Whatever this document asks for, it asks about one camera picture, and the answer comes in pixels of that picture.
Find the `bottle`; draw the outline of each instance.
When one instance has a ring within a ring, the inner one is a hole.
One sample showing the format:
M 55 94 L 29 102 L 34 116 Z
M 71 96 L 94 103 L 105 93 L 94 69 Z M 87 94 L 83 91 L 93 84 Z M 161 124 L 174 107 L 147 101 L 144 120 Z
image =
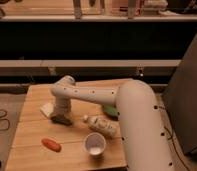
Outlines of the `bottle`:
M 97 116 L 84 115 L 83 120 L 88 126 L 103 135 L 113 138 L 116 135 L 117 127 L 106 119 Z

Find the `paper cup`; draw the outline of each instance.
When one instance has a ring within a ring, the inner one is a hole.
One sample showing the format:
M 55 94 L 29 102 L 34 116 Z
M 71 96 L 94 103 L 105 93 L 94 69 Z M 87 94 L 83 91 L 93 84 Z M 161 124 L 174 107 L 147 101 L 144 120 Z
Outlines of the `paper cup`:
M 90 155 L 99 156 L 106 148 L 106 140 L 100 133 L 93 132 L 85 138 L 84 146 Z

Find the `tabletop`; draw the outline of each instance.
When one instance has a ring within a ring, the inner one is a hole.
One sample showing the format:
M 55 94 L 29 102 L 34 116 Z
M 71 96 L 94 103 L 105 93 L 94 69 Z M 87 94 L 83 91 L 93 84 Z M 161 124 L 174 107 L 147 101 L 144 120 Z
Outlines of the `tabletop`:
M 129 79 L 78 82 L 78 86 L 119 86 Z M 111 120 L 118 128 L 113 139 L 106 139 L 107 146 L 101 158 L 92 158 L 84 149 L 84 139 L 92 132 L 83 122 L 85 114 L 108 118 L 102 106 L 90 102 L 72 99 L 74 123 L 72 126 L 54 124 L 40 111 L 47 102 L 54 102 L 50 84 L 32 85 L 29 87 L 20 115 L 14 141 L 10 150 L 7 171 L 34 170 L 100 170 L 125 167 L 118 121 Z M 60 143 L 59 153 L 45 148 L 42 138 L 50 138 Z

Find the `black cable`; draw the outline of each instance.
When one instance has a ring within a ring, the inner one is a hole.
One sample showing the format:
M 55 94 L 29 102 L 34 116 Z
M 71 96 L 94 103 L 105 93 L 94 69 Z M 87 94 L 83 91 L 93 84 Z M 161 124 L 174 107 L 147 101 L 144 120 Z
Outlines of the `black cable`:
M 7 118 L 4 118 L 7 116 L 7 111 L 4 109 L 0 109 L 0 121 L 6 121 L 7 122 L 7 127 L 0 129 L 0 131 L 7 131 L 10 128 L 10 121 Z
M 165 109 L 165 107 L 162 107 L 162 106 L 158 106 L 160 109 L 163 109 L 163 110 L 165 110 L 166 111 L 166 109 Z M 181 159 L 181 156 L 179 155 L 179 153 L 178 153 L 178 150 L 177 150 L 177 148 L 176 148 L 176 145 L 175 145 L 175 142 L 174 142 L 174 139 L 173 139 L 173 137 L 174 137 L 174 129 L 173 129 L 173 127 L 172 127 L 172 124 L 171 124 L 171 128 L 172 128 L 172 131 L 170 132 L 170 130 L 166 127 L 166 126 L 164 126 L 164 129 L 168 132 L 168 134 L 170 135 L 170 137 L 169 138 L 167 138 L 167 140 L 171 140 L 172 141 L 172 145 L 173 145 L 173 148 L 174 148 L 174 150 L 175 150 L 175 153 L 176 153 L 176 155 L 178 156 L 178 159 L 180 160 L 180 162 L 183 164 L 183 166 L 185 167 L 185 169 L 187 170 L 187 171 L 191 171 L 190 170 L 190 168 L 184 163 L 184 161 Z

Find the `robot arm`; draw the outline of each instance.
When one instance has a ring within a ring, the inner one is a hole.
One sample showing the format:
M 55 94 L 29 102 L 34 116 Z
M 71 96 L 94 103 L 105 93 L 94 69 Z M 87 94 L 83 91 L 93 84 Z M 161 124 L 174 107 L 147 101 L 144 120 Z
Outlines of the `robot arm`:
M 57 109 L 70 107 L 71 98 L 116 106 L 128 170 L 174 171 L 156 97 L 146 83 L 131 80 L 119 88 L 77 87 L 66 76 L 51 92 Z

